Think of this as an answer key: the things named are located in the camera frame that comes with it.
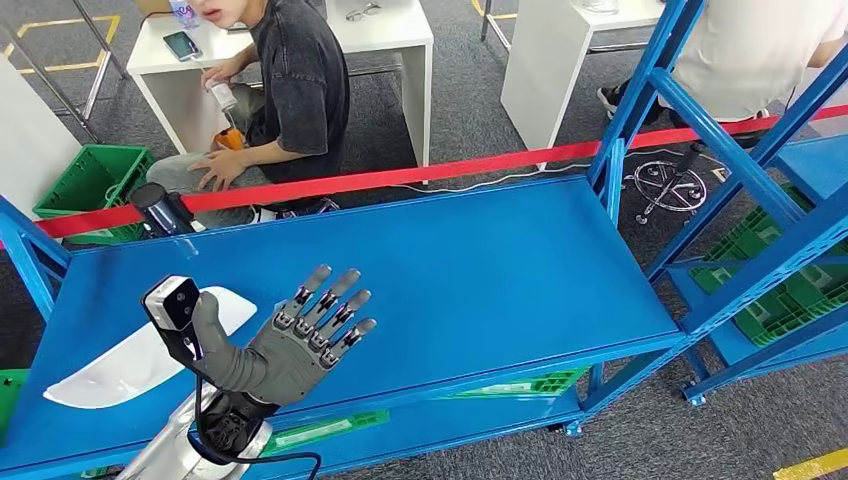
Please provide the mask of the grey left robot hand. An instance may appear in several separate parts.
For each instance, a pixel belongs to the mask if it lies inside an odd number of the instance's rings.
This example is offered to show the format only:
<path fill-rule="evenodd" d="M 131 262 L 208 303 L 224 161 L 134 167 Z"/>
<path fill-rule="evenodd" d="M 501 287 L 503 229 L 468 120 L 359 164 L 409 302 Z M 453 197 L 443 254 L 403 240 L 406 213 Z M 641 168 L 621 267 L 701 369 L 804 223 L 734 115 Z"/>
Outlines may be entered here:
<path fill-rule="evenodd" d="M 292 298 L 275 308 L 245 348 L 233 346 L 223 330 L 217 298 L 201 293 L 192 315 L 200 358 L 192 369 L 221 391 L 246 394 L 261 403 L 287 406 L 300 401 L 376 326 L 374 319 L 365 318 L 340 332 L 371 292 L 360 290 L 339 303 L 360 278 L 358 270 L 350 269 L 313 300 L 330 274 L 329 266 L 319 266 Z"/>

